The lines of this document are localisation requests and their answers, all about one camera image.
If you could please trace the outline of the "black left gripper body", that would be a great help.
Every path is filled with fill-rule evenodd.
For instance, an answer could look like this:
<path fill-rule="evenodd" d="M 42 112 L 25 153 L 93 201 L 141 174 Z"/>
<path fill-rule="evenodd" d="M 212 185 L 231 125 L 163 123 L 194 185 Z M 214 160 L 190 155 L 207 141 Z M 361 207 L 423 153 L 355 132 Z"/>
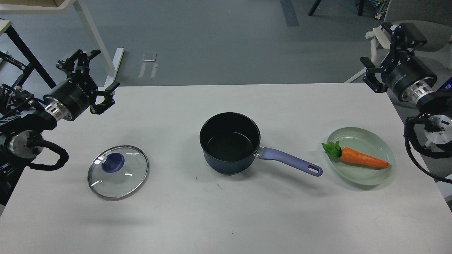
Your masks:
<path fill-rule="evenodd" d="M 43 98 L 45 103 L 56 101 L 63 105 L 67 110 L 64 119 L 72 122 L 94 103 L 95 91 L 97 91 L 97 84 L 91 78 L 87 81 L 66 79 Z"/>

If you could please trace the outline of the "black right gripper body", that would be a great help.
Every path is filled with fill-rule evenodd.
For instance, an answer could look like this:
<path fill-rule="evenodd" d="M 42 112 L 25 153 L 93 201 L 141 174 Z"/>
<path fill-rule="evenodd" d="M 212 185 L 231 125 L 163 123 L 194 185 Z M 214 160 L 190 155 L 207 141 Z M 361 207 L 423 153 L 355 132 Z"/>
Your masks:
<path fill-rule="evenodd" d="M 416 56 L 388 53 L 381 63 L 382 92 L 390 93 L 400 102 L 418 103 L 434 93 L 437 76 Z"/>

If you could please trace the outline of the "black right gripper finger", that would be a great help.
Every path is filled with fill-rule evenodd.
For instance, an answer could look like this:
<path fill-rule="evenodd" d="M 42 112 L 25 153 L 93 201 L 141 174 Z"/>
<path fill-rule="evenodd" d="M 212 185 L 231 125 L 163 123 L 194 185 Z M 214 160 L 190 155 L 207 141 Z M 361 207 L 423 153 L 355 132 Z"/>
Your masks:
<path fill-rule="evenodd" d="M 393 25 L 382 23 L 382 28 L 389 33 L 388 62 L 406 62 L 415 56 L 415 50 L 427 44 L 427 38 L 412 23 Z"/>
<path fill-rule="evenodd" d="M 364 65 L 365 75 L 363 77 L 363 82 L 367 84 L 367 86 L 374 93 L 386 93 L 387 86 L 380 82 L 376 74 L 383 74 L 386 72 L 386 68 L 384 67 L 376 67 L 375 64 L 368 57 L 361 57 L 360 62 Z"/>

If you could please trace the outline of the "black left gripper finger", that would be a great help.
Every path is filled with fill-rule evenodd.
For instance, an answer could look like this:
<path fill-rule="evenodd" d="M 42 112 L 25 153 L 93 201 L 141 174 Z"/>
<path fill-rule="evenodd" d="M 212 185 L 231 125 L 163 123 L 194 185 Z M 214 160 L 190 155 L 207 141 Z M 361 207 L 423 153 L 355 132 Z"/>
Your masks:
<path fill-rule="evenodd" d="M 76 82 L 82 83 L 95 83 L 94 79 L 90 75 L 90 62 L 95 57 L 100 55 L 99 49 L 85 52 L 83 50 L 76 50 L 71 56 L 66 59 L 58 60 L 55 67 L 62 71 L 66 78 L 63 82 Z"/>
<path fill-rule="evenodd" d="M 120 86 L 119 82 L 113 82 L 104 91 L 92 90 L 89 94 L 89 110 L 92 114 L 101 115 L 111 106 L 115 104 L 113 96 L 115 95 L 115 90 Z M 98 96 L 103 97 L 101 103 L 96 104 L 96 99 Z"/>

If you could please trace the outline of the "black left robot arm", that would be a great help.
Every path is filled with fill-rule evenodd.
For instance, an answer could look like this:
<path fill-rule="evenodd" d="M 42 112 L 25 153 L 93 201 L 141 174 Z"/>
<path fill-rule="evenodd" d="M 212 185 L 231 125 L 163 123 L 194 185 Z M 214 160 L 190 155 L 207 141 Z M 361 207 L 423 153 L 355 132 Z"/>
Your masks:
<path fill-rule="evenodd" d="M 69 160 L 67 151 L 45 140 L 43 131 L 57 127 L 58 121 L 74 121 L 86 109 L 100 115 L 114 105 L 112 82 L 100 91 L 89 74 L 89 63 L 100 50 L 77 50 L 56 67 L 66 79 L 38 99 L 22 85 L 1 85 L 1 205 L 5 206 L 26 167 L 55 171 Z"/>

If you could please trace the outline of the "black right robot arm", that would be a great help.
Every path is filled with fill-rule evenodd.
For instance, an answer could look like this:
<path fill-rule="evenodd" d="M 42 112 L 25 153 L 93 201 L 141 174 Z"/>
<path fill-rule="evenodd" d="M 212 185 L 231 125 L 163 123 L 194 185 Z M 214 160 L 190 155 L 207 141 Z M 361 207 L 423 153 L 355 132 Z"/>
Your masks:
<path fill-rule="evenodd" d="M 397 25 L 384 22 L 368 36 L 373 42 L 386 39 L 383 48 L 389 50 L 376 66 L 368 57 L 360 58 L 364 65 L 363 82 L 374 93 L 390 90 L 400 102 L 414 102 L 418 116 L 405 120 L 405 148 L 412 162 L 435 180 L 451 183 L 424 169 L 413 156 L 412 149 L 434 158 L 451 157 L 451 90 L 433 90 L 438 78 L 415 56 L 415 50 L 427 44 L 427 39 L 411 23 Z"/>

